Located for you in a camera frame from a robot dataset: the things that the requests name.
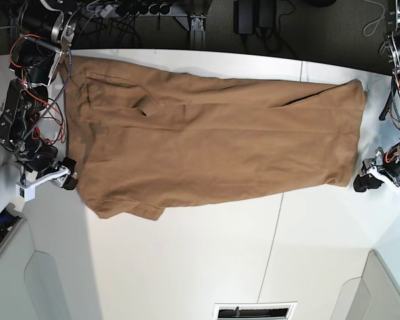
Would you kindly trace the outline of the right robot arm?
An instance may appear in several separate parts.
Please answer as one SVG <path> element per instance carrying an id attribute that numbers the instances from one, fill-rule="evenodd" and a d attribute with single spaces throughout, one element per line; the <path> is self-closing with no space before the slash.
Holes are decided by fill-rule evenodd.
<path id="1" fill-rule="evenodd" d="M 24 1 L 18 12 L 14 26 L 21 34 L 9 52 L 9 68 L 15 78 L 9 83 L 0 116 L 0 145 L 21 167 L 17 192 L 22 196 L 32 185 L 28 173 L 36 173 L 38 183 L 52 181 L 66 190 L 77 185 L 76 162 L 57 158 L 56 143 L 65 140 L 65 119 L 57 120 L 56 138 L 46 138 L 40 130 L 40 122 L 53 111 L 63 114 L 57 103 L 65 90 L 50 98 L 48 87 L 58 66 L 72 57 L 77 20 L 76 1 Z"/>

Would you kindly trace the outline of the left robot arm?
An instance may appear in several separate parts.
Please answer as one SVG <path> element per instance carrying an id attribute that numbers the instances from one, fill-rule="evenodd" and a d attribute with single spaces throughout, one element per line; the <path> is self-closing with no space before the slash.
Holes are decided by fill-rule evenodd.
<path id="1" fill-rule="evenodd" d="M 388 1 L 383 18 L 386 32 L 381 49 L 387 52 L 392 64 L 392 76 L 389 95 L 379 120 L 384 121 L 389 116 L 400 131 L 400 1 Z M 358 193 L 364 193 L 383 184 L 400 194 L 400 136 L 399 142 L 388 150 L 378 147 L 374 157 L 363 160 L 353 188 Z"/>

